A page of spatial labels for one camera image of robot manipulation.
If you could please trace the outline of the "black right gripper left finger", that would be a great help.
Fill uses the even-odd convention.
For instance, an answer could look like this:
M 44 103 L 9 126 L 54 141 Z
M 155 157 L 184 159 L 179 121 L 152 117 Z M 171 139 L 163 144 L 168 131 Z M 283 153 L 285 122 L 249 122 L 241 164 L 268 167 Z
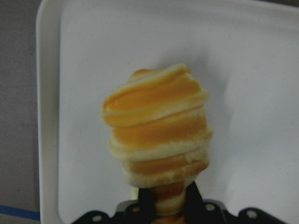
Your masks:
M 139 188 L 138 203 L 142 211 L 155 211 L 155 197 L 150 189 Z

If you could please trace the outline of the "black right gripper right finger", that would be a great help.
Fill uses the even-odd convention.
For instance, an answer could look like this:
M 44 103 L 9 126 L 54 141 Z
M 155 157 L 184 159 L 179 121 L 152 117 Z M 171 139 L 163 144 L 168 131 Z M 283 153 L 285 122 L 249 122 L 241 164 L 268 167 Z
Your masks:
M 199 214 L 203 211 L 203 199 L 195 181 L 186 188 L 185 214 Z

